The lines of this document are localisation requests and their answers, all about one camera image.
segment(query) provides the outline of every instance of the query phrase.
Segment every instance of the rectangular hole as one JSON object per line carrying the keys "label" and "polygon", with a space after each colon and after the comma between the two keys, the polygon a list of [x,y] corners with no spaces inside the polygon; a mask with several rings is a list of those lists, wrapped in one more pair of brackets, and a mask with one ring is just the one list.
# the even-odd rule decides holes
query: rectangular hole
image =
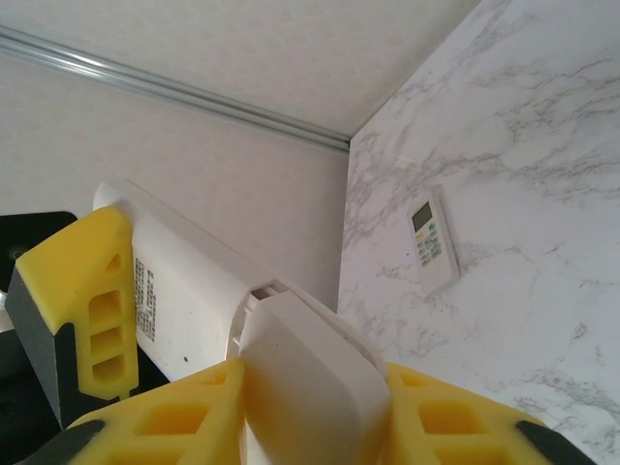
{"label": "rectangular hole", "polygon": [[103,385],[113,383],[125,374],[125,358],[115,356],[93,365],[93,378]]}
{"label": "rectangular hole", "polygon": [[111,291],[91,298],[88,303],[88,318],[92,326],[119,324],[122,319],[120,292]]}
{"label": "rectangular hole", "polygon": [[435,401],[419,406],[426,434],[480,434],[486,430],[472,408],[463,402]]}
{"label": "rectangular hole", "polygon": [[135,433],[139,436],[196,434],[208,411],[205,404],[159,405],[139,423]]}
{"label": "rectangular hole", "polygon": [[258,300],[263,300],[265,298],[271,297],[272,295],[281,294],[287,291],[287,287],[278,281],[273,281],[272,283],[263,286],[262,288],[255,289],[251,292],[251,294],[257,298]]}
{"label": "rectangular hole", "polygon": [[461,448],[444,447],[435,449],[441,465],[463,465],[472,463],[476,465],[513,465],[504,450],[499,448]]}
{"label": "rectangular hole", "polygon": [[131,451],[114,453],[108,465],[176,465],[181,459],[180,451]]}
{"label": "rectangular hole", "polygon": [[251,294],[258,300],[264,300],[269,297],[269,293],[265,288],[255,289]]}
{"label": "rectangular hole", "polygon": [[90,336],[90,353],[94,358],[104,357],[113,351],[122,350],[123,335],[120,326]]}

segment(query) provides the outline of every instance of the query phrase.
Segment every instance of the marble wall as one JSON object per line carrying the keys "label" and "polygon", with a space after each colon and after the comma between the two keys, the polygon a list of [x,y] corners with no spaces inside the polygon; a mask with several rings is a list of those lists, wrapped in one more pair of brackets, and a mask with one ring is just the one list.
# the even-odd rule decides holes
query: marble wall
{"label": "marble wall", "polygon": [[[483,0],[355,136],[339,313],[620,463],[620,2]],[[460,280],[407,209],[440,185]]]}

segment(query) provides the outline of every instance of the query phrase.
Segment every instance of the white wall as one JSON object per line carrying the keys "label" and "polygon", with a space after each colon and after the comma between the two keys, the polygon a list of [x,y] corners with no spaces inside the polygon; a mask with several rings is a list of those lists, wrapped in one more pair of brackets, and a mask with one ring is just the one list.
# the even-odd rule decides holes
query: white wall
{"label": "white wall", "polygon": [[0,0],[0,22],[352,135],[479,1]]}
{"label": "white wall", "polygon": [[91,207],[129,177],[334,308],[338,152],[0,55],[0,214]]}

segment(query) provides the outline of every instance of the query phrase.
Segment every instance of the yellow foam block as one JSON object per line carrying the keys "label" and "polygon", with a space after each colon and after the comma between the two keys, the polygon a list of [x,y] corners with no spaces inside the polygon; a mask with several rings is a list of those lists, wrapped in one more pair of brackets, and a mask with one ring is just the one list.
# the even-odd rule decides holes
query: yellow foam block
{"label": "yellow foam block", "polygon": [[536,418],[390,364],[391,424],[383,465],[547,465],[516,430]]}
{"label": "yellow foam block", "polygon": [[244,366],[236,358],[80,418],[106,425],[72,465],[239,465]]}
{"label": "yellow foam block", "polygon": [[132,226],[93,211],[15,264],[49,332],[75,329],[79,391],[110,400],[138,386]]}

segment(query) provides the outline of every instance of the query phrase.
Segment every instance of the black object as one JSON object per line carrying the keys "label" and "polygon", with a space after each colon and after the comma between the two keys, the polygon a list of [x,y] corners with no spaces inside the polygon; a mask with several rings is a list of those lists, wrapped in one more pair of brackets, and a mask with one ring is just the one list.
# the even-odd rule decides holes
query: black object
{"label": "black object", "polygon": [[16,260],[24,252],[76,219],[68,211],[0,216],[0,291],[8,291]]}
{"label": "black object", "polygon": [[104,429],[100,419],[67,429],[40,448],[24,465],[67,465]]}
{"label": "black object", "polygon": [[13,465],[60,427],[14,330],[0,333],[0,465]]}
{"label": "black object", "polygon": [[525,420],[516,429],[553,465],[596,465],[557,431]]}
{"label": "black object", "polygon": [[138,376],[139,386],[135,389],[135,394],[150,391],[170,382],[140,346],[138,346]]}
{"label": "black object", "polygon": [[14,329],[0,332],[0,387],[32,372]]}

